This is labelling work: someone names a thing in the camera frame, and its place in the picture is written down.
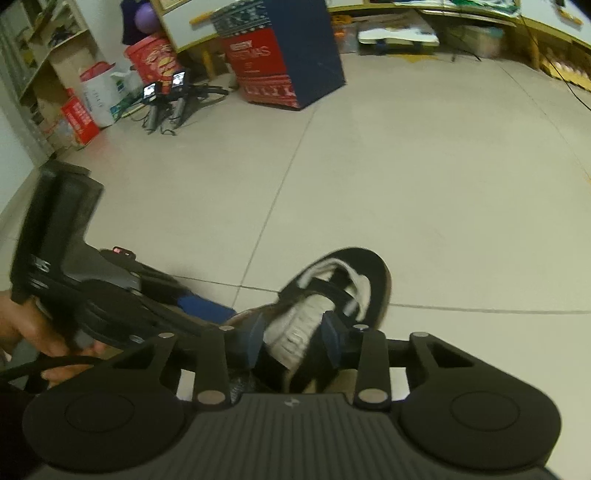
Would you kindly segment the left hand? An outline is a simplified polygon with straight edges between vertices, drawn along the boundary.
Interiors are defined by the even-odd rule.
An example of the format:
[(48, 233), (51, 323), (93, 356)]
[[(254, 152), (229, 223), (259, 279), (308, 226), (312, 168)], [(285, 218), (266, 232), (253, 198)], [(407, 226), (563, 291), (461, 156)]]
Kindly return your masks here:
[(52, 357), (81, 355), (100, 357), (107, 346), (94, 340), (88, 347), (71, 350), (65, 339), (50, 325), (49, 320), (37, 307), (34, 297), (23, 304), (11, 300), (11, 291), (1, 292), (1, 350), (12, 355), (16, 346), (28, 341), (39, 352)]

